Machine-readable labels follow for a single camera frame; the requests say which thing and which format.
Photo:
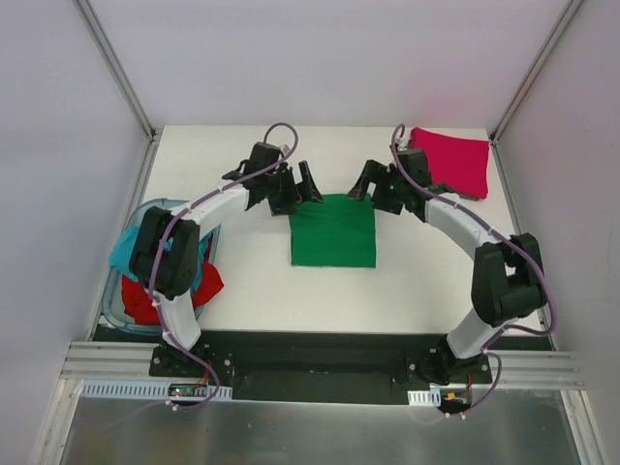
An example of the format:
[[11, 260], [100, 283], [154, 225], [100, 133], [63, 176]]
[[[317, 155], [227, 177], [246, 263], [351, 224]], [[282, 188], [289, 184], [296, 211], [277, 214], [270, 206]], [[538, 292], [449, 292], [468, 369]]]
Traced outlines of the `green t shirt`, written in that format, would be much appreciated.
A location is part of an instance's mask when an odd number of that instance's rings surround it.
[[291, 265], [374, 268], [377, 265], [375, 211], [371, 200], [329, 194], [307, 202], [289, 217]]

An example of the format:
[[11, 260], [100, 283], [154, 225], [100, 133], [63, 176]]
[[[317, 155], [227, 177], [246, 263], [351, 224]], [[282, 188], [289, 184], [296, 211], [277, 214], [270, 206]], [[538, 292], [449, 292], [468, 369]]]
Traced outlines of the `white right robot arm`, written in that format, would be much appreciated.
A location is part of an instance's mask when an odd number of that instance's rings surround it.
[[420, 364], [427, 379], [458, 382], [494, 337], [546, 305], [538, 241], [528, 233], [498, 232], [449, 185], [433, 182], [423, 150], [399, 151], [389, 165], [367, 160], [348, 196], [358, 202], [369, 199], [376, 210], [414, 214], [473, 262], [472, 308]]

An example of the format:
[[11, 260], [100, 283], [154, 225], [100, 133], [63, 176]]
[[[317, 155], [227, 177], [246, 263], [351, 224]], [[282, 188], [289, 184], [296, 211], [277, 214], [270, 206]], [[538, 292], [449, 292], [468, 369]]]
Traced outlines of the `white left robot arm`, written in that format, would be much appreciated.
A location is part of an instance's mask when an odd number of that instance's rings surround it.
[[304, 202], [324, 201], [307, 162], [298, 163], [300, 180], [295, 180], [287, 163], [291, 154], [284, 147], [259, 141], [211, 192], [173, 209], [151, 207], [142, 216], [129, 268], [155, 307], [163, 339], [175, 348], [170, 363], [182, 376], [196, 376], [204, 366], [205, 355], [195, 347], [202, 330], [191, 297], [202, 268], [203, 238], [263, 201], [273, 216], [293, 215]]

